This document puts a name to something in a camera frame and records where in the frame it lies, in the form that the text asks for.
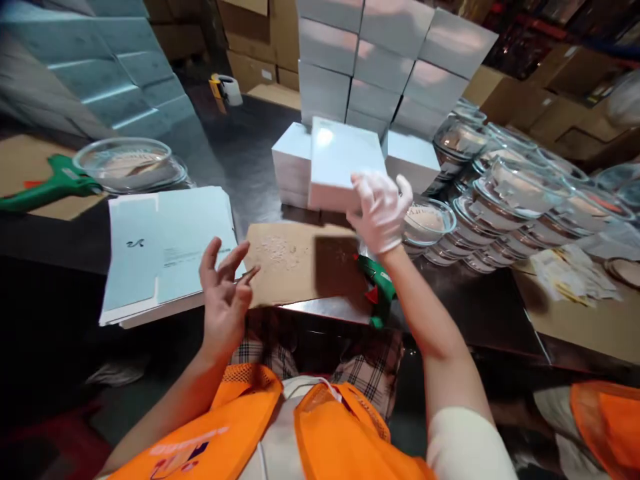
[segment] white glove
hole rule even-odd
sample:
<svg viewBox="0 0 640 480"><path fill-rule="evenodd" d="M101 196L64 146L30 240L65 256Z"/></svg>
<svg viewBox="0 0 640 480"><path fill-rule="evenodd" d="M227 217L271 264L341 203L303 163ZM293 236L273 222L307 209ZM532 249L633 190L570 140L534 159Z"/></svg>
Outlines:
<svg viewBox="0 0 640 480"><path fill-rule="evenodd" d="M398 175L398 187L379 172L354 173L351 182L360 196L362 216L347 212L347 220L365 241L370 252L379 255L402 241L403 219L413 202L411 185Z"/></svg>

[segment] orange vest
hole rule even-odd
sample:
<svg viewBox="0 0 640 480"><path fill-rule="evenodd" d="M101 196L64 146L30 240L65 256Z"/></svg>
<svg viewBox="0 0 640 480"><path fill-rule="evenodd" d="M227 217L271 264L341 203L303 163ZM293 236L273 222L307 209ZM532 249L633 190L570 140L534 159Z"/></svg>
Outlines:
<svg viewBox="0 0 640 480"><path fill-rule="evenodd" d="M429 479L424 459L390 444L375 408L352 385L315 385L294 412L294 426L307 480ZM283 387L262 365L231 365L211 409L145 450L109 480L238 478L262 438Z"/></svg>
<svg viewBox="0 0 640 480"><path fill-rule="evenodd" d="M613 480L640 479L640 390L593 381L571 387L585 443Z"/></svg>

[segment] sleeve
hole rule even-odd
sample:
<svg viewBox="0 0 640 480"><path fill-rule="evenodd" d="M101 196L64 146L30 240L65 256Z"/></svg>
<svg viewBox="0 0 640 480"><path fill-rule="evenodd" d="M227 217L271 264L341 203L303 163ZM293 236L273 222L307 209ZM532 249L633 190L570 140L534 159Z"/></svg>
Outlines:
<svg viewBox="0 0 640 480"><path fill-rule="evenodd" d="M440 480L517 480L495 427L464 407L447 407L429 424L427 464Z"/></svg>

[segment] dark table surface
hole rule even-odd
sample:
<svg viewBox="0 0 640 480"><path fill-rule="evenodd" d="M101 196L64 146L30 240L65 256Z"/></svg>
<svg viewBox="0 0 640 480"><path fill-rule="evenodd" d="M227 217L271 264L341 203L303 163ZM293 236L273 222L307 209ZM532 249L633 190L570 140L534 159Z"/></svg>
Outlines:
<svg viewBox="0 0 640 480"><path fill-rule="evenodd" d="M278 198L271 146L291 122L300 121L299 111L245 96L242 106L224 116L208 87L193 87L187 92L199 119L182 122L160 140L184 160L198 186L220 185L226 190L239 241L251 223L323 220L320 213L282 206ZM45 134L69 147L86 143L57 133ZM0 255L106 275L110 256L107 202L73 221L2 214ZM468 345L516 353L540 365L597 370L597 361L583 361L584 349L538 336L510 270L478 275L462 265L441 268L422 258L416 266L448 308ZM288 308L361 323L369 316L368 311L354 309L342 299L320 299ZM393 326L406 328L399 305L394 305L392 312ZM596 358L604 361L603 365L609 359Z"/></svg>

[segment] green glue gun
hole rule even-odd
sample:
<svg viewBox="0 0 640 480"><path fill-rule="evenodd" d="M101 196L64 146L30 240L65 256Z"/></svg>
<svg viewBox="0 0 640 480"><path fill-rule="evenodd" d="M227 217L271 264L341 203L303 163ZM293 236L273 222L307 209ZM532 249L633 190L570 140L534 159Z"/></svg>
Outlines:
<svg viewBox="0 0 640 480"><path fill-rule="evenodd" d="M42 183L25 182L26 190L0 197L0 210L28 212L69 196L88 197L102 192L100 184L74 166L69 157L52 155L47 161L53 170L51 178Z"/></svg>
<svg viewBox="0 0 640 480"><path fill-rule="evenodd" d="M374 285L373 289L367 292L365 296L373 304L371 324L375 328L381 329L389 318L391 302L396 296L395 287L391 282L389 274L378 262L364 255L354 255L354 258L360 270L364 272L369 281Z"/></svg>

